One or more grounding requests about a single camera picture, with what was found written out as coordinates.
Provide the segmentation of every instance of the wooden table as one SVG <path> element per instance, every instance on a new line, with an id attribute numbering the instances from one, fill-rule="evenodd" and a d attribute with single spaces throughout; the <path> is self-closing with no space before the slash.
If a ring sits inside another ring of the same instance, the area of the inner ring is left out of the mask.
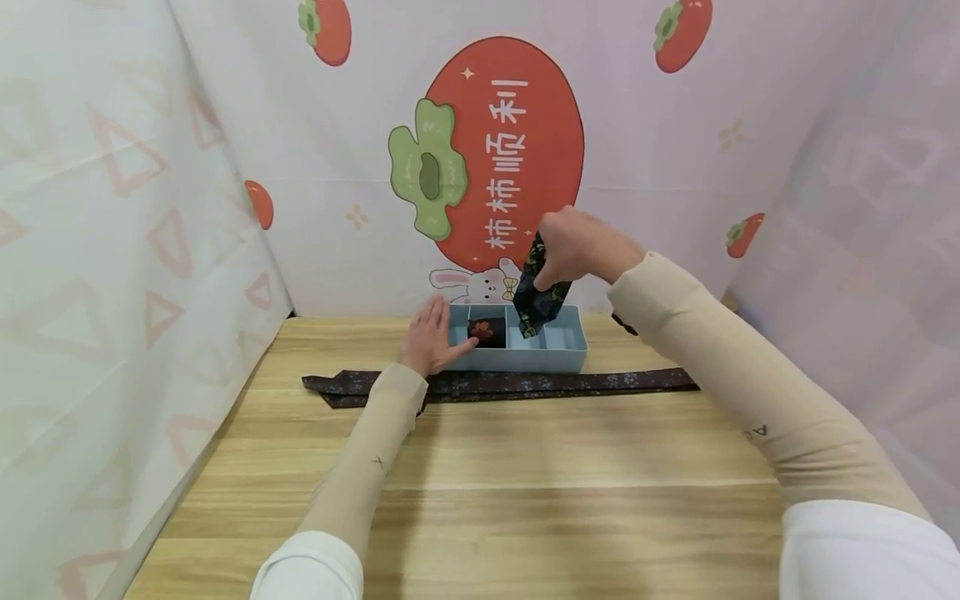
<path id="1" fill-rule="evenodd" d="M 288 320 L 128 600 L 244 599 L 358 411 L 305 374 L 380 369 L 406 322 Z M 585 372 L 671 366 L 587 317 Z M 775 598 L 780 501 L 701 393 L 430 406 L 373 525 L 366 597 Z"/>

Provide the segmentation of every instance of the organizer compartment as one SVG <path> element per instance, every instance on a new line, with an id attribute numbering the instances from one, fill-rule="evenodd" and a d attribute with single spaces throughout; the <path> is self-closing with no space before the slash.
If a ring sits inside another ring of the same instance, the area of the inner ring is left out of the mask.
<path id="1" fill-rule="evenodd" d="M 524 340 L 519 315 L 512 305 L 451 304 L 451 345 L 467 338 L 467 323 L 475 319 L 506 318 L 506 348 L 476 348 L 448 367 L 451 371 L 580 372 L 587 358 L 587 337 L 576 306 L 564 306 L 555 321 Z"/>

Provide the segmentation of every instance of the hand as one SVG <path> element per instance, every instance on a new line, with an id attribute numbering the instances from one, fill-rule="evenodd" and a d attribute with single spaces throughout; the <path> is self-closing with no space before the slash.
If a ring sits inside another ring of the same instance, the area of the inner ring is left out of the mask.
<path id="1" fill-rule="evenodd" d="M 546 246 L 546 264 L 534 280 L 534 287 L 540 291 L 585 275 L 598 276 L 613 285 L 646 254 L 626 233 L 573 206 L 544 214 L 539 231 Z"/>
<path id="2" fill-rule="evenodd" d="M 450 305 L 441 294 L 427 301 L 413 320 L 400 345 L 397 362 L 421 377 L 436 374 L 476 348 L 479 340 L 468 338 L 458 346 L 449 343 Z"/>

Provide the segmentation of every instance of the white rabbit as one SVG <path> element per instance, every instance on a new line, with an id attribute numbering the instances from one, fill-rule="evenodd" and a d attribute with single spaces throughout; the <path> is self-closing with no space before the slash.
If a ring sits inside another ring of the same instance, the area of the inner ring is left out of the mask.
<path id="1" fill-rule="evenodd" d="M 459 269 L 437 269 L 430 272 L 430 285 L 437 289 L 459 288 L 453 302 L 461 304 L 508 304 L 514 299 L 520 283 L 520 269 L 510 258 L 500 259 L 500 267 L 481 273 Z"/>

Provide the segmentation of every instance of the cloth wall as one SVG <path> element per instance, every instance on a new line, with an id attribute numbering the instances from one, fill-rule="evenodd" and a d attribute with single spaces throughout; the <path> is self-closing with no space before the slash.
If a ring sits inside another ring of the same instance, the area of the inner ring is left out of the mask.
<path id="1" fill-rule="evenodd" d="M 733 291 L 960 540 L 960 7 L 877 6 Z"/>
<path id="2" fill-rule="evenodd" d="M 721 295 L 873 5 L 171 3 L 310 317 L 509 302 L 574 203 Z"/>
<path id="3" fill-rule="evenodd" d="M 88 600 L 290 303 L 161 0 L 0 3 L 0 597 Z"/>

